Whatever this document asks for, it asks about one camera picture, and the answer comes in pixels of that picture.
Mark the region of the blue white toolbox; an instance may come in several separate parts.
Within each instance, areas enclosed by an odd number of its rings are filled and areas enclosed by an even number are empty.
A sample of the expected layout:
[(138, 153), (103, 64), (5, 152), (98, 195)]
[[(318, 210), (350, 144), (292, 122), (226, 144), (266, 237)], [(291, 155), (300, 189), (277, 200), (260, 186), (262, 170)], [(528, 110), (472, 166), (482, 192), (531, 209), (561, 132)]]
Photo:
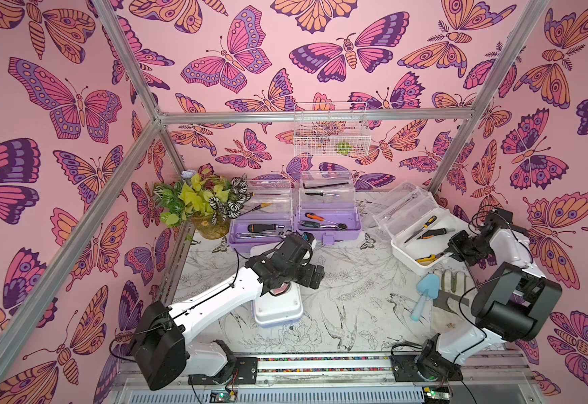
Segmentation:
[(298, 322), (304, 313), (299, 284), (289, 283), (280, 288), (280, 294), (259, 297), (252, 302), (252, 313), (262, 328)]

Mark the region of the white clear-lid toolbox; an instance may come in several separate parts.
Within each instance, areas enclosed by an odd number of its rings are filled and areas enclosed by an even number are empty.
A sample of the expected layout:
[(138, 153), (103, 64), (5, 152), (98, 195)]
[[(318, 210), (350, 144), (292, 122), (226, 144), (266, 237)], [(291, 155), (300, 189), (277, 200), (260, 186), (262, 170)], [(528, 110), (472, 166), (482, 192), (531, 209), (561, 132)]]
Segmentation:
[[(414, 200), (396, 212), (391, 219), (383, 219), (392, 207), (414, 192), (418, 194)], [(365, 213), (364, 230), (371, 233), (373, 237), (389, 243), (393, 257), (420, 277), (434, 271), (439, 265), (447, 263), (450, 256), (445, 256), (428, 266), (418, 264), (415, 262), (416, 259), (443, 252), (451, 237), (460, 231), (468, 230), (467, 218), (462, 219), (455, 215), (453, 210), (447, 210), (438, 205), (432, 193), (409, 182), (404, 182), (387, 193), (375, 197), (366, 206)], [(451, 228), (455, 232), (426, 240), (417, 240), (415, 237), (405, 243), (411, 233), (421, 227), (432, 215), (437, 216), (437, 221), (423, 232), (437, 228)]]

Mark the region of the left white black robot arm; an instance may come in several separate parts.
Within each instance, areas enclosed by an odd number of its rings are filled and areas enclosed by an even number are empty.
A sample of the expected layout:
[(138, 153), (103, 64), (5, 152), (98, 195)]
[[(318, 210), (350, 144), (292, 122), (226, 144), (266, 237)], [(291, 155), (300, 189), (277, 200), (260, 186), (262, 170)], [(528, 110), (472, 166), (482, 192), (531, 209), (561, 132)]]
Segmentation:
[(178, 377), (204, 376), (223, 384), (236, 373), (238, 358), (222, 340), (199, 335), (238, 307), (251, 304), (261, 327), (295, 323), (304, 309), (300, 289), (319, 289), (325, 270), (313, 264), (317, 241), (310, 232), (293, 232), (261, 254), (237, 261), (233, 276), (185, 301), (157, 301), (142, 314), (129, 354), (151, 391)]

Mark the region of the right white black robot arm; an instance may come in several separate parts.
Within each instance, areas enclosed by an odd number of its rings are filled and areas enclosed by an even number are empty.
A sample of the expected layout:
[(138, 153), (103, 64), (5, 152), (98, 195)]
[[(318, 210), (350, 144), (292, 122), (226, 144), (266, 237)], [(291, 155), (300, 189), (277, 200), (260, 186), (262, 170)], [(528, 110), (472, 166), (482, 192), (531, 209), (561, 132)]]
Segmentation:
[(529, 341), (543, 328), (563, 290), (543, 274), (528, 247), (526, 229), (513, 223), (511, 212), (494, 209), (478, 233), (451, 237), (445, 254), (467, 265), (494, 257), (498, 268), (472, 287), (476, 296), (470, 316), (448, 333), (427, 340), (416, 357), (420, 377), (427, 381), (455, 380), (465, 361), (499, 343)]

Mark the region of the black orange screwdriver in white box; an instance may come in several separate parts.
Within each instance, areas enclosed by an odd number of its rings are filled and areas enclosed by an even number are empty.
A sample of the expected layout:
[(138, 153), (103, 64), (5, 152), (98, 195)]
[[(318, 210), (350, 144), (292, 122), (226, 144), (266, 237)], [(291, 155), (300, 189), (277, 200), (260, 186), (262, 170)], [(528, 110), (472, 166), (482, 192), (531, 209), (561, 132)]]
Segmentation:
[(417, 240), (426, 240), (426, 239), (430, 239), (432, 237), (438, 237), (438, 236), (444, 236), (447, 235), (449, 233), (455, 232), (454, 229), (451, 228), (437, 228), (437, 229), (431, 229), (428, 230), (426, 232), (423, 232), (422, 234), (420, 234), (417, 237)]

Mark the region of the black yellow screwdriver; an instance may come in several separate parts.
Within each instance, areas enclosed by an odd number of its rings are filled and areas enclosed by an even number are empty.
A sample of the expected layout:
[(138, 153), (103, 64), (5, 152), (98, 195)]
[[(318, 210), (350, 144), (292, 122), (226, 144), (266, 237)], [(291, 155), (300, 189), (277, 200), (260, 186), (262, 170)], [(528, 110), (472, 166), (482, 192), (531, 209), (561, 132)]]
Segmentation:
[(428, 227), (432, 226), (436, 221), (437, 221), (437, 216), (432, 215), (421, 227), (419, 227), (418, 229), (414, 230), (411, 233), (411, 236), (405, 241), (405, 243), (410, 242), (415, 237), (418, 237), (418, 235), (420, 235)]

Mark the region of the left purple toolbox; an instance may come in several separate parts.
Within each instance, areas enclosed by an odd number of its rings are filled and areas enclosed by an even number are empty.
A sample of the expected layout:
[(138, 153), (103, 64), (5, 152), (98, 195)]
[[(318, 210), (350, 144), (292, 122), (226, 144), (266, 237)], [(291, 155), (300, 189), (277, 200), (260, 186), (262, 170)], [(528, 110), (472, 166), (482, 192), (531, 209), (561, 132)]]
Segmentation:
[(294, 227), (292, 183), (286, 179), (248, 181), (250, 201), (231, 221), (228, 244), (241, 254), (253, 247), (276, 243)]

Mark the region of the purple toolbox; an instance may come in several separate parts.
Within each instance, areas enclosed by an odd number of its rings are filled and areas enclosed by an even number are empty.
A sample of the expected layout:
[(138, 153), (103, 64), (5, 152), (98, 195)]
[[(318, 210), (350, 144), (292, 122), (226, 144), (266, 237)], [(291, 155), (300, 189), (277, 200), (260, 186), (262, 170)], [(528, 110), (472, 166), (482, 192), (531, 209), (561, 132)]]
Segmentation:
[(351, 242), (362, 232), (356, 187), (347, 171), (301, 174), (295, 230), (310, 232), (326, 246)]
[(241, 254), (253, 247), (276, 243), (294, 227), (292, 183), (286, 179), (248, 181), (250, 201), (231, 221), (228, 244)]

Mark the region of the middle purple toolbox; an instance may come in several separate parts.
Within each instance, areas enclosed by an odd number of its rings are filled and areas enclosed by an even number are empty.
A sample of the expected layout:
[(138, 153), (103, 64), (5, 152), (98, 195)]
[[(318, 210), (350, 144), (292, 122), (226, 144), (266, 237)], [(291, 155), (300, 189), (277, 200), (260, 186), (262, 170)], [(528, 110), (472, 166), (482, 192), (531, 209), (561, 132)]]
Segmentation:
[(356, 187), (347, 171), (301, 174), (295, 230), (310, 232), (326, 246), (351, 242), (362, 232)]

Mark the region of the silver wrench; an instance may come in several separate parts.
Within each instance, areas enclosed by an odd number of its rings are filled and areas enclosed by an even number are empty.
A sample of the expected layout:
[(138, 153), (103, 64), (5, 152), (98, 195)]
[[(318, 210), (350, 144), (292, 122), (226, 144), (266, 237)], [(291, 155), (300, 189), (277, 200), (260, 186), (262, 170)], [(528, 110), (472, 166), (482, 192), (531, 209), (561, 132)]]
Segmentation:
[(406, 199), (404, 199), (402, 202), (397, 203), (394, 207), (392, 207), (384, 216), (383, 219), (384, 220), (389, 220), (393, 217), (393, 215), (398, 212), (399, 210), (401, 210), (403, 207), (405, 207), (405, 205), (408, 205), (408, 203), (410, 203), (410, 201), (414, 200), (416, 197), (418, 196), (418, 194), (416, 192), (412, 193), (411, 195), (409, 195)]

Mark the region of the potted green plant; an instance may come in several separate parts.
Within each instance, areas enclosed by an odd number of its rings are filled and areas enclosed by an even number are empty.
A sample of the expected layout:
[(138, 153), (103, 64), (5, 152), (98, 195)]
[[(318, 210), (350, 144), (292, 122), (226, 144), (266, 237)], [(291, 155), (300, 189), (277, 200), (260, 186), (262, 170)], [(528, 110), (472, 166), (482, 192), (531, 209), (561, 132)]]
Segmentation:
[(245, 176), (189, 171), (177, 182), (154, 186), (154, 201), (164, 209), (161, 222), (169, 228), (191, 224), (207, 240), (226, 237), (251, 199)]

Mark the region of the yellow handled pliers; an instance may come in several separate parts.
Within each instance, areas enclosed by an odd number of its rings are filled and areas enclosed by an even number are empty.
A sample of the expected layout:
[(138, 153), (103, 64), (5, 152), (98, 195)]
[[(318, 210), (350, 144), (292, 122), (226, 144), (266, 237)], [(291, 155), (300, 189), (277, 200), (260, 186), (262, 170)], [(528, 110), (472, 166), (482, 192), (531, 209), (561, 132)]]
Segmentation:
[(420, 265), (423, 266), (428, 266), (433, 264), (435, 261), (445, 257), (445, 256), (449, 256), (451, 253), (447, 252), (447, 251), (443, 251), (443, 252), (439, 252), (438, 254), (431, 254), (429, 256), (420, 258), (420, 259), (416, 259), (415, 262), (417, 262)]

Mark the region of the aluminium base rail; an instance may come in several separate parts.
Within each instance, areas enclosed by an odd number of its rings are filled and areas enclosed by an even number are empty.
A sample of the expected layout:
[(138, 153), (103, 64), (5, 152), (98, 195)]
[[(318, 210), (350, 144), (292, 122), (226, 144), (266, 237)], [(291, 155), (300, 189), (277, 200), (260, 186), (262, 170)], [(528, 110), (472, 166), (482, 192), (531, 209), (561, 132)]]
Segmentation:
[(108, 403), (545, 403), (517, 351), (470, 358), (455, 380), (420, 378), (410, 352), (257, 355), (238, 359), (232, 380), (215, 385), (180, 376), (152, 392), (126, 365)]

